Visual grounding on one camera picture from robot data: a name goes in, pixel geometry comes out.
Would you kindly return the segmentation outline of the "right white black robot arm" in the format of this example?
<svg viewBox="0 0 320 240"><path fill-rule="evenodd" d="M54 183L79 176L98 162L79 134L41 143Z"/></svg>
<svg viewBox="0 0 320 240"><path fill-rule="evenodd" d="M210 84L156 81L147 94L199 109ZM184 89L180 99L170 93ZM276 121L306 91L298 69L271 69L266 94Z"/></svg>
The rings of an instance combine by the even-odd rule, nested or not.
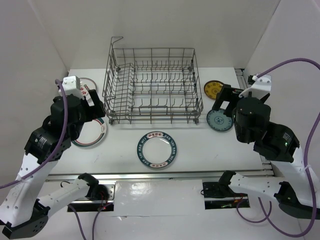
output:
<svg viewBox="0 0 320 240"><path fill-rule="evenodd" d="M294 132L287 126L270 122L271 108L265 104L268 95L256 98L240 97L241 89L225 84L217 94L213 110L228 102L225 114L234 121L236 139L245 144L253 143L253 150L270 161L282 174L281 177L253 179L234 171L225 171L219 179L218 190L223 196L234 193L255 195L275 203L279 208L298 219L320 218L320 181L311 166L304 162L304 153Z"/></svg>

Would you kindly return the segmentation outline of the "aluminium rail right side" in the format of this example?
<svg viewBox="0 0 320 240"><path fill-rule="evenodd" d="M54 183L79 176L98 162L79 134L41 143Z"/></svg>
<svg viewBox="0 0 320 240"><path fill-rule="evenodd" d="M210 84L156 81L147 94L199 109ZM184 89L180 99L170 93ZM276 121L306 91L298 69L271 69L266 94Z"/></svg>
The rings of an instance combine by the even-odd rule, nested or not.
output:
<svg viewBox="0 0 320 240"><path fill-rule="evenodd" d="M245 76L244 74L244 68L235 68L235 74L236 74L236 78L239 84L239 88L240 89L246 89L247 87L250 87L251 85L248 84L248 77Z"/></svg>

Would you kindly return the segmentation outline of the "white cover panel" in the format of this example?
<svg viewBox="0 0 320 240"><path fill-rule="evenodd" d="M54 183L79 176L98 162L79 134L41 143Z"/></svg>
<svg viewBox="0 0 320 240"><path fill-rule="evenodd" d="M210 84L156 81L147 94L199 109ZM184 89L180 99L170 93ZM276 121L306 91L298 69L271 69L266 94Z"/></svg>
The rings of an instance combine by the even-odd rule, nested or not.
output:
<svg viewBox="0 0 320 240"><path fill-rule="evenodd" d="M205 210L201 180L119 181L113 215L119 217L189 216Z"/></svg>

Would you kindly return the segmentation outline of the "small white plate red characters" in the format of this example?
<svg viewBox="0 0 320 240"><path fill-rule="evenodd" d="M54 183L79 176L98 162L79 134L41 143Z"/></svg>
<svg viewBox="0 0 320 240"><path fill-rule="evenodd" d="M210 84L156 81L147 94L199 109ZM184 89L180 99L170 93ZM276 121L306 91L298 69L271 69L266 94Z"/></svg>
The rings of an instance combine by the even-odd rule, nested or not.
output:
<svg viewBox="0 0 320 240"><path fill-rule="evenodd" d="M90 78L80 77L80 91L87 100L91 99L89 90L97 90L97 84Z"/></svg>

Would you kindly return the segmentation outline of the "blue white patterned plate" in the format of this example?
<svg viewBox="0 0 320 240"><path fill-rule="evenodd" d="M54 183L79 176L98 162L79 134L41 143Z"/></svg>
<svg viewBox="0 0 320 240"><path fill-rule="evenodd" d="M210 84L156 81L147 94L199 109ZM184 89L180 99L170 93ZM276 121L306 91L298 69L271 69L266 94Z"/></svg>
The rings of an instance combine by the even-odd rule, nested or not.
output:
<svg viewBox="0 0 320 240"><path fill-rule="evenodd" d="M227 132L233 127L233 119L224 114L225 109L210 110L206 115L208 125L217 132Z"/></svg>

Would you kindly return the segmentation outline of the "aluminium mounting rail front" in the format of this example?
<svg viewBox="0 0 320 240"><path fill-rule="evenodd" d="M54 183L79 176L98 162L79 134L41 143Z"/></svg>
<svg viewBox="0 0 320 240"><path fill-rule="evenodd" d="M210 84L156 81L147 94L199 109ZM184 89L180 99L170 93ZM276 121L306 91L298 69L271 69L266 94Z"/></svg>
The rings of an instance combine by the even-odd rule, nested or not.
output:
<svg viewBox="0 0 320 240"><path fill-rule="evenodd" d="M274 177L271 168L261 170L240 170L245 177ZM220 178L223 171L189 171L189 172L156 172L156 173L108 173L92 174L97 180L103 181L138 181L138 180L189 180L189 179L213 179Z"/></svg>

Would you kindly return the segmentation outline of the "yellow patterned small plate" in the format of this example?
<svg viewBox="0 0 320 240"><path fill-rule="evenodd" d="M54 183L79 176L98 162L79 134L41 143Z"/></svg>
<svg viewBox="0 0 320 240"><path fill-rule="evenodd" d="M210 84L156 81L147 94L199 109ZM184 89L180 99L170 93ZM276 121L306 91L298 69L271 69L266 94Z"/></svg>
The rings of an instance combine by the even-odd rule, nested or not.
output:
<svg viewBox="0 0 320 240"><path fill-rule="evenodd" d="M210 80L204 85L204 93L210 99L215 100L223 85L224 83L221 81Z"/></svg>

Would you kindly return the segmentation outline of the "dark green rimmed plate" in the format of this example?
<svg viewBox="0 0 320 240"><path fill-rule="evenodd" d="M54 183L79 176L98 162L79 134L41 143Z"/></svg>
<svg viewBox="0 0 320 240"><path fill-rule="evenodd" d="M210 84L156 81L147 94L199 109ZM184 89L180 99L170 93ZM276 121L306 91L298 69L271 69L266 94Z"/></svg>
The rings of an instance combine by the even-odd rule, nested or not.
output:
<svg viewBox="0 0 320 240"><path fill-rule="evenodd" d="M178 146L168 133L152 131L145 134L137 143L139 161L153 170L168 168L176 159Z"/></svg>

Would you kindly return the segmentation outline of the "white plate red green rim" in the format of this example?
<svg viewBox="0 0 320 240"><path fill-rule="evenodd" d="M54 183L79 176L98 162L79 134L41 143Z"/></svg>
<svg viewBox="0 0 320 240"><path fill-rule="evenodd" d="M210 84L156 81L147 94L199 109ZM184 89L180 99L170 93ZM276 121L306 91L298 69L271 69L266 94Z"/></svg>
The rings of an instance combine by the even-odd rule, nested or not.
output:
<svg viewBox="0 0 320 240"><path fill-rule="evenodd" d="M71 142L80 148L92 147L101 142L107 133L107 124L102 118L96 118L86 122L79 137Z"/></svg>

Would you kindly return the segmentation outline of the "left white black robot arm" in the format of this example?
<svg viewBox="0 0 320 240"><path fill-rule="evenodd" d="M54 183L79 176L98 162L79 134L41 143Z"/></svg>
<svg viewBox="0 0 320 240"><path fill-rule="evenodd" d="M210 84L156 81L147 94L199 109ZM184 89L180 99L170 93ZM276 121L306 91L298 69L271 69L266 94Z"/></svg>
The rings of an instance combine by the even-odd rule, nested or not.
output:
<svg viewBox="0 0 320 240"><path fill-rule="evenodd" d="M84 123L105 115L96 90L89 90L93 101L73 94L57 96L50 115L34 130L26 145L17 183L0 206L2 234L10 240L32 238L44 229L50 217L75 200L107 200L108 189L89 173L83 173L67 186L46 196L39 193L52 169L72 141L80 136Z"/></svg>

